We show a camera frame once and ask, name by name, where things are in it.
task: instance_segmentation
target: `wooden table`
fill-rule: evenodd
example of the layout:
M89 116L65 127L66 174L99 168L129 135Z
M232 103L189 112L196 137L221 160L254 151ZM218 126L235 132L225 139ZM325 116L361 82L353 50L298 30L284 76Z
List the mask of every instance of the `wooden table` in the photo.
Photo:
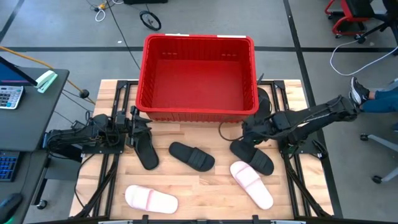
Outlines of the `wooden table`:
M111 114L117 80L102 80L94 114ZM300 80L285 80L290 109L302 110L307 107ZM272 98L271 89L263 87ZM136 87L131 88L129 105L135 104ZM263 142L257 147L264 151L274 162L275 170L270 176L261 175L261 179L274 198L269 210L261 210L236 183L229 172L230 165L239 159L230 152L230 142L220 138L218 123L153 122L153 145L159 156L159 166L154 170L145 170L133 149L128 147L120 156L116 177L111 219L141 219L148 214L150 219L251 219L259 215L260 219L293 218L287 185L284 162L279 154L277 143L273 140ZM241 135L240 124L225 124L222 132L227 138ZM172 157L168 148L174 141L188 146L198 147L211 154L215 166L208 172L197 172ZM95 155L81 169L77 182L77 194L86 203L97 188L103 155ZM333 214L321 162L310 155L300 155L305 184L322 208ZM171 215L145 212L131 208L124 199L129 185L143 185L178 198L178 210ZM104 191L100 213L104 212L107 190ZM303 215L299 190L298 205ZM76 197L73 199L70 215L81 210Z

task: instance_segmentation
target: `white slide sandal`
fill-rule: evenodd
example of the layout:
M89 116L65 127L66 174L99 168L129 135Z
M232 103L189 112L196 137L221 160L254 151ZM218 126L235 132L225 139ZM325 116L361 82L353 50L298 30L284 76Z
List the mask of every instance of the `white slide sandal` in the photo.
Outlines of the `white slide sandal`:
M178 207L176 197L138 185L129 186L125 198L130 207L147 212L173 214Z
M258 207L263 210L271 208L274 199L262 183L260 176L249 164L238 161L229 168L237 183L248 193Z

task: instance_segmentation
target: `red chair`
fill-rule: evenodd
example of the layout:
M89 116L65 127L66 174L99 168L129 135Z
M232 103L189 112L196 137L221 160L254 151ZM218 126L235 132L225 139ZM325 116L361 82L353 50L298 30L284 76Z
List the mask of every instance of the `red chair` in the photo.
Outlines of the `red chair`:
M368 0L341 0L341 8L343 12L331 12L329 11L330 6L335 0L330 0L328 6L325 9L325 13L328 14L328 18L332 19L333 16L342 16L332 28L332 32L336 34L336 38L340 38L342 35L360 35L365 33L366 28L362 22L369 20L374 15L373 8ZM350 32L342 31L341 25L345 22L358 23L359 31Z

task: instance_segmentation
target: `red basket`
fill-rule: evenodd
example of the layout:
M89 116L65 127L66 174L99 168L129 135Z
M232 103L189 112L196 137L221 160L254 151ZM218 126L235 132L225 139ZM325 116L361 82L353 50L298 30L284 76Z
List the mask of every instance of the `red basket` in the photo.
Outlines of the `red basket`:
M157 121L237 122L259 107L246 36L149 35L136 106Z

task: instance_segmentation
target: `floor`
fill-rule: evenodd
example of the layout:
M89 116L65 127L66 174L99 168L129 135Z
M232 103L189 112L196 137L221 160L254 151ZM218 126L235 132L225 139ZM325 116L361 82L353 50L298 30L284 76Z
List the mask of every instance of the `floor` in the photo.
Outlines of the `floor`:
M101 3L100 0L89 1ZM307 99L323 103L337 95L347 95L350 77L339 76L333 71L329 59L331 48L352 41L352 37L336 39L331 33L332 23L323 13L327 2L170 0L167 4L150 4L149 8L162 21L161 33L252 37L256 45L258 76L264 73L266 79L305 80ZM377 11L385 11L381 0L375 0L373 6ZM141 63L144 39L154 32L142 25L138 9L145 9L145 5L112 7L127 44L134 50L133 56ZM290 24L289 9L293 17ZM67 3L62 0L0 1L0 27L3 27L0 44L14 47L56 68L69 69L70 80L88 89L95 99L101 79L138 78L139 71L123 48L123 39L110 11L106 11L103 22L95 22L94 17L95 12L83 0ZM292 22L297 39L293 38ZM377 21L369 21L367 26L375 24ZM349 73L385 54L372 53L372 48L395 46L388 29L370 36L364 45L346 46L352 48L352 52L337 53L334 63L339 70ZM5 52L0 52L0 56L20 66L40 66ZM383 87L397 77L396 60L388 57L359 72L357 77L370 88ZM66 89L74 91L70 85ZM81 103L93 108L84 101ZM84 110L63 96L56 110L69 119L84 119ZM361 133L394 139L390 127L397 120L393 114L361 114L352 123L333 123L323 129L345 218L398 220L398 178L382 185L371 180L373 175L384 175L395 168L397 154L374 142L359 140ZM49 129L63 129L69 125L68 121L54 114ZM78 164L71 163L70 166L76 168ZM43 196L49 201L48 207L45 210L31 207L25 223L65 219L69 214L74 184L73 180L49 182Z

